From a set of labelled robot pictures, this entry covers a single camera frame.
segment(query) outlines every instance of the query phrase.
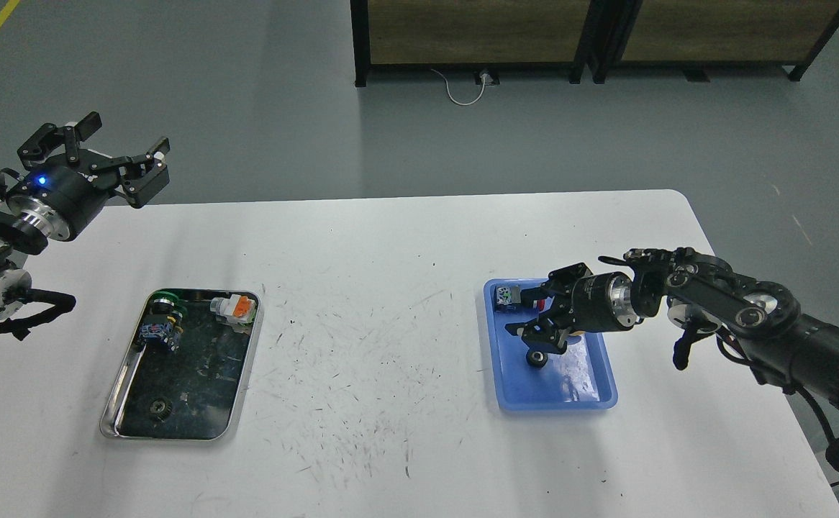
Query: electronic component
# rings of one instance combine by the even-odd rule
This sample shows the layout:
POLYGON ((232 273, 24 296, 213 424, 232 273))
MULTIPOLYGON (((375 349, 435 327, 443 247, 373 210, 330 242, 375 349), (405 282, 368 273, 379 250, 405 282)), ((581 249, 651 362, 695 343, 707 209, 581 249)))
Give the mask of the electronic component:
POLYGON ((186 308, 180 305, 177 295, 169 291, 154 292, 148 312, 137 328, 135 345, 156 345, 164 350, 177 350, 183 335, 181 324, 186 314, 186 308))
POLYGON ((544 309, 544 299, 524 301, 522 287, 517 284, 499 285, 493 288, 493 309, 498 312, 517 312, 521 309, 544 309))
POLYGON ((215 297, 209 310, 219 322, 228 324, 233 331, 249 335, 256 316, 256 301, 235 293, 230 298, 215 297))

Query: stainless steel tray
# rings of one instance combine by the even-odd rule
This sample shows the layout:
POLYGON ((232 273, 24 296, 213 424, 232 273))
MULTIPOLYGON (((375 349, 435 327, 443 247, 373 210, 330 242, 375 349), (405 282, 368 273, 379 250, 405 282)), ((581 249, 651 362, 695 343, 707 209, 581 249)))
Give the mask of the stainless steel tray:
POLYGON ((241 387, 248 383, 262 322, 260 299, 249 291, 163 288, 180 298, 187 314, 176 350, 143 345, 139 328, 149 297, 127 344, 106 403, 100 430, 117 439, 215 440, 236 420, 241 387), (219 322, 209 310, 215 297, 243 295, 255 302, 249 335, 219 322))

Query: scratch marks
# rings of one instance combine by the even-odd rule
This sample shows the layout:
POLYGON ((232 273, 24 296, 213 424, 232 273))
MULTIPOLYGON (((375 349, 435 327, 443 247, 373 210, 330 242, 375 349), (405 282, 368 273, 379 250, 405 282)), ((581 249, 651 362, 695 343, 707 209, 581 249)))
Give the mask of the scratch marks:
POLYGON ((406 449, 404 450, 404 473, 406 473, 407 478, 410 478, 410 443, 409 443, 409 439, 404 439, 404 445, 406 445, 406 449))
POLYGON ((205 494, 205 491, 200 492, 198 495, 196 495, 196 498, 192 499, 192 502, 189 502, 189 516, 190 516, 190 518, 192 518, 192 516, 196 515, 196 506, 198 506, 200 504, 205 504, 205 502, 228 502, 228 505, 231 505, 231 499, 229 499, 228 497, 218 497, 218 496, 216 496, 216 497, 202 498, 202 495, 204 495, 204 494, 205 494))
POLYGON ((431 299, 432 297, 435 297, 436 295, 441 295, 441 294, 443 294, 443 293, 445 293, 445 292, 446 292, 446 291, 445 291, 445 289, 440 289, 439 291, 436 291, 436 292, 435 292, 435 293, 433 293, 432 295, 429 295, 428 297, 424 297, 424 298, 420 299, 419 301, 417 301, 417 302, 416 302, 415 304, 413 304, 413 305, 414 305, 414 306, 419 306, 419 305, 420 305, 420 304, 422 304, 423 302, 429 301, 429 299, 431 299))
POLYGON ((804 226, 800 224, 800 220, 797 219, 797 216, 794 214, 791 215, 792 219, 794 219, 794 223, 797 223, 798 229, 800 229, 800 233, 804 234, 804 238, 807 239, 807 242, 810 243, 810 246, 813 246, 813 240, 810 239, 810 236, 807 234, 807 231, 804 230, 804 226))

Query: gray floor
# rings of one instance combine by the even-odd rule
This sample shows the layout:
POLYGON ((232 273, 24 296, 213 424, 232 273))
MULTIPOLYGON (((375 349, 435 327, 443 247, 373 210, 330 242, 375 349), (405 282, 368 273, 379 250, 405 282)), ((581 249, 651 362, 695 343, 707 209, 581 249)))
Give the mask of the gray floor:
POLYGON ((839 32, 801 83, 712 78, 503 73, 459 108, 432 73, 353 88, 342 1, 25 2, 0 31, 0 168, 42 122, 96 109, 97 150, 171 138, 155 203, 676 189, 736 270, 839 325, 839 32))

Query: black metal frame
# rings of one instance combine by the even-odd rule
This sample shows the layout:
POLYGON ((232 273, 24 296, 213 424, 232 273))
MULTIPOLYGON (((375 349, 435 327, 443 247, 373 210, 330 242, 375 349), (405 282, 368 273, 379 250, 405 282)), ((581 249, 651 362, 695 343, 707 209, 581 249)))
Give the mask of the black metal frame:
POLYGON ((702 70, 705 68, 747 68, 748 66, 790 65, 794 69, 787 73, 791 81, 799 81, 828 40, 839 27, 839 10, 825 27, 824 32, 817 39, 813 48, 802 61, 627 61, 621 62, 631 30, 640 16, 643 0, 614 0, 608 4, 604 13, 604 23, 610 21, 611 29, 604 44, 595 43, 589 57, 589 65, 593 70, 593 82, 603 84, 611 68, 675 68, 680 70, 702 70))
POLYGON ((583 32, 580 34, 580 40, 572 61, 547 63, 396 63, 396 65, 394 65, 394 63, 386 63, 386 65, 371 65, 371 29, 369 27, 368 0, 350 0, 350 12, 351 17, 353 18, 353 57, 356 71, 355 86, 358 88, 366 86, 370 72, 397 70, 427 71, 430 68, 440 70, 466 70, 475 73, 475 75, 483 69, 487 69, 491 73, 498 73, 501 70, 568 69, 568 71, 570 71, 570 73, 568 73, 568 80, 570 80, 570 84, 578 85, 581 78, 583 78, 583 71, 585 69, 586 62, 591 55, 593 39, 595 35, 597 35, 598 20, 601 13, 603 13, 603 8, 603 0, 591 0, 589 2, 589 9, 586 11, 583 32))

